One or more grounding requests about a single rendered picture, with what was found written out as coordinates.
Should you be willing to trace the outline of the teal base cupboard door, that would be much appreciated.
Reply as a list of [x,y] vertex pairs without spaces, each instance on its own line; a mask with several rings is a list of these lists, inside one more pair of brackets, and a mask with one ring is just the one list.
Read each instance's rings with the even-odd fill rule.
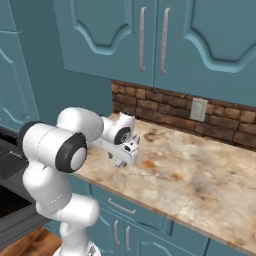
[[249,256],[249,255],[239,252],[238,250],[235,250],[231,247],[221,244],[215,240],[210,240],[205,256]]
[[[114,222],[118,220],[119,245],[115,243]],[[88,234],[102,256],[124,256],[123,220],[104,209],[97,222],[88,228]]]
[[128,221],[124,222],[124,242],[126,227],[130,226],[130,247],[125,256],[205,256],[209,239],[196,232],[180,232],[174,242],[159,237]]

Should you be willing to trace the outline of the teal drawer front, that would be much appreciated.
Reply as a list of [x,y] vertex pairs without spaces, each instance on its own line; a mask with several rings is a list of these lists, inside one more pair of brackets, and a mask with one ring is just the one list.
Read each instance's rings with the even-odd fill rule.
[[[167,235],[171,235],[173,231],[174,224],[171,220],[166,219],[164,216],[161,216],[153,211],[150,211],[146,208],[143,208],[139,204],[135,204],[131,201],[128,201],[118,195],[115,195],[99,186],[89,184],[86,188],[87,193],[90,194],[95,199],[99,200],[105,208],[109,208],[112,211],[115,211],[119,214],[124,215],[126,218],[131,219],[135,223],[143,226],[147,226],[151,229],[158,230]],[[113,198],[117,202],[123,202],[130,204],[132,207],[136,209],[136,213],[134,215],[127,214],[112,205],[110,205],[107,201],[108,198]]]

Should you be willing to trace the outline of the grey wall socket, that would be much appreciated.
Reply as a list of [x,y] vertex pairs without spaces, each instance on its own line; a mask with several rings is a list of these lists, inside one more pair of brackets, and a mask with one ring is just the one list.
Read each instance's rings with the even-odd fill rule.
[[194,98],[192,100],[190,118],[192,120],[203,122],[205,120],[207,100]]

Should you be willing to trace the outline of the teal wall cupboard door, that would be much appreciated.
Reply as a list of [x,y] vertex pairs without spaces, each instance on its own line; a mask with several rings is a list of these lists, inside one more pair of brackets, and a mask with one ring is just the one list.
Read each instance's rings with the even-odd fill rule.
[[[166,74],[161,75],[167,7]],[[159,0],[154,86],[256,106],[256,0]]]
[[[140,11],[145,13],[144,66],[139,64]],[[151,86],[158,0],[54,0],[64,68]]]

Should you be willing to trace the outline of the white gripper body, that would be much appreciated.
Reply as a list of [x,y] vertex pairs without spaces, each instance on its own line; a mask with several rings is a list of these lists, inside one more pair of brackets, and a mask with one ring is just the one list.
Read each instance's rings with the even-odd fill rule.
[[138,161],[138,152],[139,152],[139,138],[132,137],[126,142],[114,145],[107,140],[99,138],[93,142],[93,144],[107,153],[110,152],[113,154],[113,159],[115,163],[118,161],[127,162],[127,164],[136,164]]

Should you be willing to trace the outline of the teal tall cupboard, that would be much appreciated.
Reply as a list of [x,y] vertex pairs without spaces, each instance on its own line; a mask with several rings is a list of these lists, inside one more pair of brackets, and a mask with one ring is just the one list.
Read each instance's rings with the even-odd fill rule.
[[0,129],[54,124],[66,107],[110,115],[111,81],[64,69],[53,0],[0,0]]

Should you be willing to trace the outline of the dark grey oven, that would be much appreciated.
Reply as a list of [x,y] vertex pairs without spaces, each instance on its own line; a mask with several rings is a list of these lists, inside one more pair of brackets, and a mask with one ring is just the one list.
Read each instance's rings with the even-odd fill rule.
[[23,185],[27,166],[17,133],[0,126],[0,251],[49,222]]

